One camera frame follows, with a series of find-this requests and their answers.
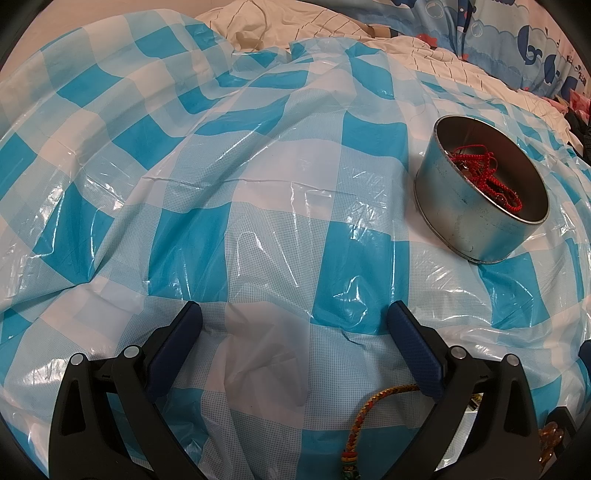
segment pink fabric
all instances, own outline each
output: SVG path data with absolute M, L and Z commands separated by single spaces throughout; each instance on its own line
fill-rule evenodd
M 589 114 L 587 112 L 583 112 L 582 110 L 576 111 L 577 115 L 583 119 L 587 125 L 589 125 Z
M 575 111 L 583 111 L 587 113 L 587 123 L 589 123 L 589 112 L 591 111 L 591 99 L 573 90 L 570 91 L 570 107 Z
M 561 103 L 555 102 L 555 101 L 553 101 L 552 99 L 550 99 L 548 97 L 542 97 L 542 98 L 544 100 L 546 100 L 546 102 L 548 102 L 554 108 L 556 108 L 563 115 L 566 115 L 568 113 L 569 109 L 567 107 L 565 107 L 564 105 L 562 105 Z

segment white bedsheet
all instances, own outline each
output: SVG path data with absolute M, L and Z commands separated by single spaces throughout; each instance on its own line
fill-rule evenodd
M 351 37 L 393 55 L 405 67 L 469 85 L 519 106 L 543 119 L 565 143 L 571 142 L 569 123 L 553 106 L 532 93 L 511 90 L 481 68 L 444 48 L 432 50 L 414 37 L 374 38 L 373 29 L 318 5 L 296 0 L 236 0 L 199 15 L 198 20 L 226 37 L 235 49 L 289 49 L 289 43 L 312 37 Z

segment tangled red thread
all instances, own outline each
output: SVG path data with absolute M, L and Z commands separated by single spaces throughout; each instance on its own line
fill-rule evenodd
M 460 153 L 467 148 L 480 149 L 481 154 Z M 462 174 L 470 180 L 488 198 L 497 202 L 504 209 L 517 213 L 523 208 L 521 199 L 513 190 L 495 177 L 498 162 L 493 152 L 484 145 L 465 145 L 457 147 L 450 159 Z

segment blue cartoon pillow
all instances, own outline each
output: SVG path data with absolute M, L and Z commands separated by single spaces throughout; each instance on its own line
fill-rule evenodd
M 589 74 L 564 32 L 535 0 L 473 0 L 464 59 L 514 89 L 540 96 L 584 92 Z

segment round metal container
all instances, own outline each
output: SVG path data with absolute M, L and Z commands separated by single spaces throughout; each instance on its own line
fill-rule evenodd
M 505 210 L 464 177 L 446 153 L 464 145 L 485 145 L 494 153 L 495 177 L 519 195 L 521 211 Z M 435 123 L 414 193 L 429 227 L 474 263 L 504 260 L 548 217 L 548 194 L 531 160 L 496 128 L 466 116 L 444 116 Z

